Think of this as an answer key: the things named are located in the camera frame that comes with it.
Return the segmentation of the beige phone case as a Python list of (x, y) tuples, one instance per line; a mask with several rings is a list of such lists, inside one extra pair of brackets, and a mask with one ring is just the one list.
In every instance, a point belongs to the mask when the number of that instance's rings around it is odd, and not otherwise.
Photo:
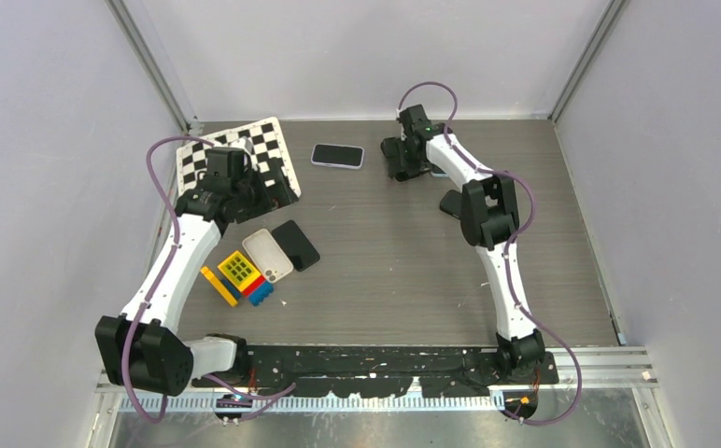
[(272, 233), (267, 229), (253, 232), (242, 241), (242, 247), (263, 277), (277, 283), (294, 271), (294, 266)]

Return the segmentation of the black phone case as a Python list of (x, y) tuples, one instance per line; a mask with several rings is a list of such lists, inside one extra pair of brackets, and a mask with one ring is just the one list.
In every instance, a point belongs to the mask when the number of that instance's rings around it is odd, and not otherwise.
[(460, 219), (461, 200), (461, 193), (451, 189), (439, 202), (439, 210), (453, 218)]

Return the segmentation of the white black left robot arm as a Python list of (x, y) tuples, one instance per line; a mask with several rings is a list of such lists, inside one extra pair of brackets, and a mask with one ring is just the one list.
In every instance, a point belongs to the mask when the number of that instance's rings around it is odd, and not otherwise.
[(130, 302), (105, 315), (95, 339), (113, 385), (175, 397), (207, 374), (242, 385), (251, 374), (245, 339), (212, 333), (184, 342), (177, 335), (184, 304), (206, 258), (229, 225), (299, 199), (282, 157), (213, 147), (177, 198), (167, 247)]

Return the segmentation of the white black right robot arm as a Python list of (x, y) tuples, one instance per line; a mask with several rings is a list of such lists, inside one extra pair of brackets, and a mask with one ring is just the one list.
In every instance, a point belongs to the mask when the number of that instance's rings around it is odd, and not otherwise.
[(545, 357), (542, 332), (530, 319), (517, 266), (520, 230), (515, 180), (473, 156), (449, 127), (432, 122), (422, 105), (398, 110), (400, 136), (380, 148), (388, 176), (403, 182), (440, 168), (459, 189), (462, 236), (482, 261), (496, 316), (494, 367), (501, 379), (521, 383)]

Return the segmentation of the black phone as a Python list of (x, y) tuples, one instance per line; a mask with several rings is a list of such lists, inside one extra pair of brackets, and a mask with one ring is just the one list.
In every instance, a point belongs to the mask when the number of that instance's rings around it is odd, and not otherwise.
[(271, 234), (295, 271), (303, 272), (321, 260), (317, 249), (294, 220), (274, 228)]

